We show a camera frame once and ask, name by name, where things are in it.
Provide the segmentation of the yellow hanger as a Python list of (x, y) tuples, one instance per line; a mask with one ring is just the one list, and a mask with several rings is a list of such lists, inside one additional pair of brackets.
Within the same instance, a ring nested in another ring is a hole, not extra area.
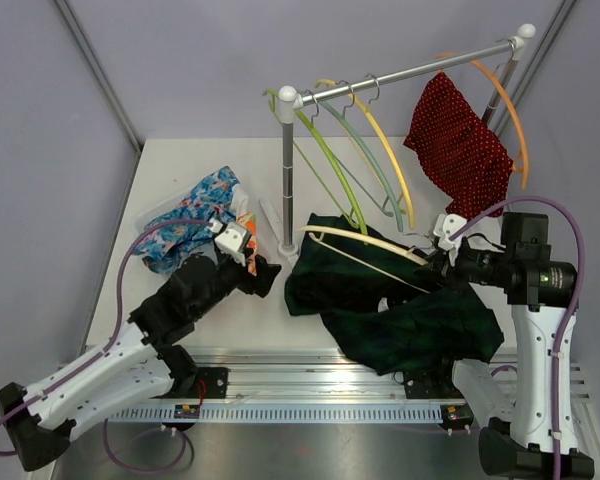
[(407, 226), (410, 230), (414, 230), (416, 227), (415, 209), (405, 174), (403, 173), (403, 170), (397, 159), (395, 151), (388, 140), (387, 135), (385, 134), (385, 132), (383, 131), (383, 129), (381, 128), (380, 124), (378, 123), (371, 111), (370, 101), (365, 102), (363, 100), (360, 100), (358, 95), (352, 89), (348, 91), (347, 96), (350, 99), (350, 103), (343, 107), (341, 113), (346, 118), (347, 109), (351, 106), (356, 106), (361, 111), (368, 124), (371, 126), (375, 136), (379, 140), (384, 150), (384, 153), (386, 154), (389, 164), (393, 169), (393, 174), (397, 180), (399, 192), (396, 192), (392, 188), (390, 182), (389, 184), (397, 198), (397, 203), (400, 207), (401, 213), (403, 214), (404, 222), (407, 222)]

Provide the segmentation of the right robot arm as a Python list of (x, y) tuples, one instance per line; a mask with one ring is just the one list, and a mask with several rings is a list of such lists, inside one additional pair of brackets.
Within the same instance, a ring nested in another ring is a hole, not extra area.
[(432, 234), (431, 269), (445, 280), (503, 290), (517, 347), (516, 398), (509, 401), (487, 363), (461, 359), (434, 371), (436, 389), (460, 392), (481, 428), (479, 459), (490, 476), (591, 479), (594, 461), (580, 449), (570, 394), (570, 346), (576, 322), (577, 270), (551, 258), (547, 216), (507, 213), (503, 250), (470, 246), (467, 221), (441, 214)]

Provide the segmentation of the blue floral skirt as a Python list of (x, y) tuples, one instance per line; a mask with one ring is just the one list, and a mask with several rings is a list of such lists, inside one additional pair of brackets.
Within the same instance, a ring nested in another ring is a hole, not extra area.
[(154, 273), (170, 275), (213, 239), (211, 230), (190, 221), (229, 223), (248, 214), (248, 196), (233, 170), (224, 166), (200, 180), (172, 209), (151, 219), (145, 230), (161, 227), (133, 250)]

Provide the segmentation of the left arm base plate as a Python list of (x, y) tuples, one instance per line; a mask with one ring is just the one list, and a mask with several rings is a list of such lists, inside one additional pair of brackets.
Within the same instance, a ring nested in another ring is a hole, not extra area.
[(226, 367), (201, 367), (188, 390), (176, 393), (176, 398), (222, 400), (227, 396), (229, 372)]

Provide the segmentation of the lime green hanger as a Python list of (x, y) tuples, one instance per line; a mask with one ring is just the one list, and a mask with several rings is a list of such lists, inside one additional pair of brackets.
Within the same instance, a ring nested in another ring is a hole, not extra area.
[(345, 168), (343, 167), (341, 161), (334, 154), (332, 149), (328, 146), (326, 140), (319, 132), (319, 130), (314, 126), (314, 122), (310, 120), (300, 109), (293, 109), (293, 115), (296, 119), (300, 121), (300, 123), (306, 128), (311, 138), (318, 146), (322, 155), (326, 159), (329, 164), (331, 170), (335, 174), (343, 193), (345, 194), (348, 202), (349, 202), (349, 210), (346, 211), (344, 206), (339, 202), (336, 198), (336, 195), (331, 191), (330, 187), (327, 185), (326, 181), (322, 178), (314, 164), (309, 160), (308, 156), (301, 149), (298, 143), (293, 139), (292, 136), (292, 146), (297, 150), (300, 154), (301, 158), (304, 160), (306, 165), (309, 167), (310, 171), (314, 175), (315, 179), (318, 181), (320, 186), (326, 192), (332, 203), (335, 205), (337, 210), (344, 216), (345, 220), (348, 224), (354, 229), (358, 230), (360, 233), (367, 234), (368, 226), (366, 220), (364, 218), (362, 209), (360, 204), (354, 194), (354, 191), (348, 181), (348, 178), (345, 174)]

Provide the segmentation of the pale mint hanger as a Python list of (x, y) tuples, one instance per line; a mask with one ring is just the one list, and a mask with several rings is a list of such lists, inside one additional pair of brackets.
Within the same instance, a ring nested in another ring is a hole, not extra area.
[(345, 116), (342, 113), (337, 111), (326, 100), (320, 101), (319, 105), (321, 107), (324, 107), (339, 122), (342, 128), (346, 131), (347, 135), (357, 145), (358, 150), (361, 152), (361, 156), (365, 159), (368, 168), (373, 172), (378, 183), (382, 186), (386, 196), (386, 201), (383, 204), (380, 204), (370, 194), (368, 194), (368, 197), (373, 201), (376, 207), (382, 211), (382, 213), (385, 216), (393, 218), (395, 220), (398, 232), (403, 233), (405, 227), (403, 214), (401, 213), (400, 207), (397, 203), (397, 198), (389, 184), (389, 181), (384, 171), (382, 170), (380, 164), (378, 163), (375, 155), (367, 146), (366, 142), (362, 139), (355, 127), (345, 118)]

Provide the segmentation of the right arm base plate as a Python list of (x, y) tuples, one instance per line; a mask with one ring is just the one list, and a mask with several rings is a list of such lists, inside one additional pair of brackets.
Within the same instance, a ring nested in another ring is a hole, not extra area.
[(401, 371), (392, 374), (401, 385), (407, 399), (461, 399), (462, 394), (452, 384), (449, 374), (436, 371)]

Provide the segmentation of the dark green plaid garment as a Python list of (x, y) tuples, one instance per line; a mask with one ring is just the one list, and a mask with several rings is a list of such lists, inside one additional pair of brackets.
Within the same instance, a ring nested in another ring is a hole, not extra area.
[(420, 292), (367, 269), (305, 234), (285, 282), (292, 316), (318, 315), (351, 361), (379, 375), (435, 370), (469, 358), (490, 361), (504, 342), (495, 312), (468, 292), (429, 283), (420, 266), (387, 251), (327, 235), (347, 253), (428, 290)]

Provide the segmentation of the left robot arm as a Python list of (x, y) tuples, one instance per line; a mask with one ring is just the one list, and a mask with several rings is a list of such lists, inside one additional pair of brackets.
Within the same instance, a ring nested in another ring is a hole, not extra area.
[(61, 457), (95, 424), (152, 397), (193, 392), (198, 367), (182, 338), (234, 290), (266, 297), (281, 271), (255, 257), (256, 271), (220, 254), (189, 257), (106, 340), (46, 378), (0, 390), (0, 412), (21, 466), (38, 470)]

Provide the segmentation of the orange floral skirt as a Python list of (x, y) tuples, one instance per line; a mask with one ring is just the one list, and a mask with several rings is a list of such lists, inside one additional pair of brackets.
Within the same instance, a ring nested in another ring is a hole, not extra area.
[(250, 234), (246, 244), (246, 248), (250, 251), (246, 256), (247, 270), (251, 275), (256, 276), (256, 254), (258, 253), (256, 215), (253, 212), (246, 212), (237, 218), (237, 223)]

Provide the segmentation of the red polka dot garment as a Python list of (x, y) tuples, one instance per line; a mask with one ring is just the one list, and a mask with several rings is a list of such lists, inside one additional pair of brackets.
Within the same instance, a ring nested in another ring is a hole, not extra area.
[(471, 220), (505, 199), (513, 160), (446, 74), (426, 84), (403, 145), (450, 197), (448, 213)]

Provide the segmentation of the cream hanger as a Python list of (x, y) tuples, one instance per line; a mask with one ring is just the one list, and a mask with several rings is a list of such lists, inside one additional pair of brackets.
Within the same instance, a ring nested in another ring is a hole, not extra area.
[(336, 254), (339, 254), (359, 265), (362, 265), (363, 267), (366, 267), (367, 269), (371, 269), (371, 270), (375, 271), (376, 273), (379, 273), (391, 280), (402, 283), (403, 285), (410, 286), (411, 288), (414, 288), (420, 292), (428, 293), (428, 290), (425, 290), (422, 287), (412, 285), (412, 284), (408, 283), (406, 280), (404, 280), (392, 273), (389, 273), (388, 271), (385, 271), (375, 265), (372, 265), (371, 263), (368, 263), (350, 253), (347, 253), (344, 250), (336, 248), (335, 246), (327, 243), (324, 240), (324, 237), (326, 235), (331, 235), (331, 236), (336, 236), (339, 238), (349, 239), (354, 242), (364, 244), (366, 246), (375, 247), (375, 248), (387, 251), (393, 255), (396, 255), (402, 259), (405, 259), (405, 260), (407, 260), (411, 263), (414, 263), (418, 266), (421, 266), (421, 267), (429, 264), (429, 262), (427, 260), (417, 256), (412, 250), (408, 250), (408, 249), (396, 246), (387, 241), (372, 237), (368, 234), (356, 233), (353, 231), (344, 230), (344, 229), (335, 228), (335, 227), (320, 226), (320, 225), (305, 225), (305, 226), (299, 228), (299, 231), (301, 231), (303, 233), (307, 233), (309, 235), (309, 238), (312, 241), (314, 241), (315, 243), (317, 243), (318, 245), (325, 247), (325, 248), (331, 250), (332, 252), (335, 252)]

